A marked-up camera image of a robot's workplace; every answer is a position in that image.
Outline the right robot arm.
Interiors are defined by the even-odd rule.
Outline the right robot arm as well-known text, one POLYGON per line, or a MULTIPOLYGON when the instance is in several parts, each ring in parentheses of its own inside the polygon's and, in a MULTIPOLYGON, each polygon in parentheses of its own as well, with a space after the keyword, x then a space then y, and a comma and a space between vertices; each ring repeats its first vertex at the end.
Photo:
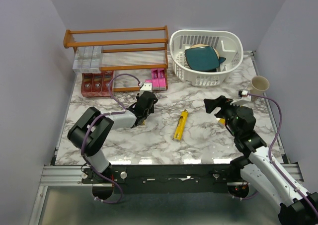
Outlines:
POLYGON ((266 142, 254 130, 253 110, 221 95, 204 99, 205 110, 225 121, 234 137, 236 148, 243 154, 231 161, 229 177, 244 180, 261 194, 276 210, 283 225, 316 225, 318 223, 318 194, 303 187, 277 161, 266 142))

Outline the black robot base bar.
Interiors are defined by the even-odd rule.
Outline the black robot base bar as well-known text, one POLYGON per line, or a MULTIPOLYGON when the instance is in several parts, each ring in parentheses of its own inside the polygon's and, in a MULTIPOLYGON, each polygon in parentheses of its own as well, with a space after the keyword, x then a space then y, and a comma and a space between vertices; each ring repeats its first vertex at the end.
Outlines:
POLYGON ((91 184, 94 195, 224 193, 238 198, 253 194, 239 170, 230 164, 113 165, 109 182, 90 168, 82 171, 82 183, 91 184))

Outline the red 3D toothpaste box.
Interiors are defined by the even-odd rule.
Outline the red 3D toothpaste box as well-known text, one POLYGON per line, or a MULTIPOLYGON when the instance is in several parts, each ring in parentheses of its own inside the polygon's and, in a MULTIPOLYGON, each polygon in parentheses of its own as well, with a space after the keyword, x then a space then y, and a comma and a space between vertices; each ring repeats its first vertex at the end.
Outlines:
POLYGON ((92 97, 97 97, 102 91, 102 79, 103 74, 94 74, 93 75, 93 81, 92 81, 92 97))
POLYGON ((101 95, 104 97, 109 97, 110 93, 113 92, 113 82, 111 80, 114 78, 114 71, 106 71, 103 75, 102 81, 102 91, 101 95))
POLYGON ((93 74, 82 74, 81 94, 83 97, 90 97, 92 92, 93 74))

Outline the silver toothpaste box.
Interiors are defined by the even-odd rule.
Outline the silver toothpaste box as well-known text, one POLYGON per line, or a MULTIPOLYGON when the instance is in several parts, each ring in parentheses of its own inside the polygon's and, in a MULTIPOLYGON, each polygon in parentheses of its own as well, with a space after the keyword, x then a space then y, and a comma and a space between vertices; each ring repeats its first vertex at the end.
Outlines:
POLYGON ((94 46, 92 51, 90 72, 92 74, 100 73, 100 64, 102 62, 102 46, 94 46))
POLYGON ((76 74, 81 73, 81 67, 82 67, 82 61, 83 61, 83 57, 84 57, 84 50, 85 47, 77 47, 77 50, 75 52, 75 58, 74 58, 74 62, 73 62, 73 71, 76 74))
POLYGON ((81 72, 88 73, 90 70, 91 58, 92 58, 93 46, 87 46, 84 49, 81 72))

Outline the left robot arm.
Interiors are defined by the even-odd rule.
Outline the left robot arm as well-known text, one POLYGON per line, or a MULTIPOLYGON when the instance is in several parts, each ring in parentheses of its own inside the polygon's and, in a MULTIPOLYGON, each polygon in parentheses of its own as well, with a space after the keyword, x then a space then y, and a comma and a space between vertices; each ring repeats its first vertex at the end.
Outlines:
POLYGON ((145 91, 137 96, 137 102, 120 112, 102 114, 95 107, 88 108, 69 130, 68 140, 81 151, 87 163, 94 168, 93 177, 100 183, 110 178, 111 163, 101 148, 111 130, 134 128, 154 113, 158 99, 145 91))

